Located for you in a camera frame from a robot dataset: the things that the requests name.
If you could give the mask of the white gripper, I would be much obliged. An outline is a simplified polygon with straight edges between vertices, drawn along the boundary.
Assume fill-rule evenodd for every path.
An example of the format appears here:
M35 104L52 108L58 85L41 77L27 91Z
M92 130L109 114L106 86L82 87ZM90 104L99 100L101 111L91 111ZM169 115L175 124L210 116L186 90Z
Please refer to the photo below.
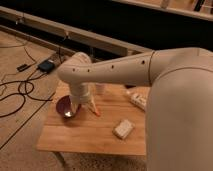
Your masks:
M80 104L85 104L86 106L95 113L97 109L95 103L91 100L91 91L88 84L71 84L70 89L70 99L71 99L71 111L73 115L76 115L81 108Z

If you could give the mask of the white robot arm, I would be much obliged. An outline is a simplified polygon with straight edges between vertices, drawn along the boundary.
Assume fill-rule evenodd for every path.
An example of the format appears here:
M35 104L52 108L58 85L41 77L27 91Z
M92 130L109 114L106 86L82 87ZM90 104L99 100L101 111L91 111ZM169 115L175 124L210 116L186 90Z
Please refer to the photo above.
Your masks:
M90 99L90 83L148 86L147 171L213 171L213 51L157 50L97 63L78 52L58 76L77 104Z

